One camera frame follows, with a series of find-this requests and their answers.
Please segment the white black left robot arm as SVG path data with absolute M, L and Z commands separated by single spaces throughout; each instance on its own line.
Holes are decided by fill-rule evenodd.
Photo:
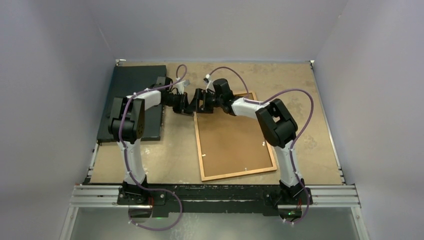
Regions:
M 178 112 L 184 111 L 187 106 L 185 87 L 189 84 L 189 80 L 181 77 L 175 81 L 159 77 L 152 87 L 113 99 L 108 131 L 116 140 L 124 162 L 120 198 L 132 200 L 138 205 L 148 201 L 153 189 L 147 187 L 141 155 L 146 110 L 165 105 L 175 107 Z

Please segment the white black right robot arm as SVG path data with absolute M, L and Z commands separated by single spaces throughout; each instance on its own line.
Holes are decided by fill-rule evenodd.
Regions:
M 211 84 L 211 90 L 195 90 L 187 110 L 190 113 L 211 114 L 215 108 L 221 108 L 226 114 L 257 120 L 264 139 L 274 148 L 280 167 L 279 185 L 282 200 L 292 204 L 303 198 L 307 203 L 312 203 L 312 196 L 299 171 L 294 149 L 298 124 L 285 104 L 280 99 L 260 102 L 235 95 L 224 78 Z

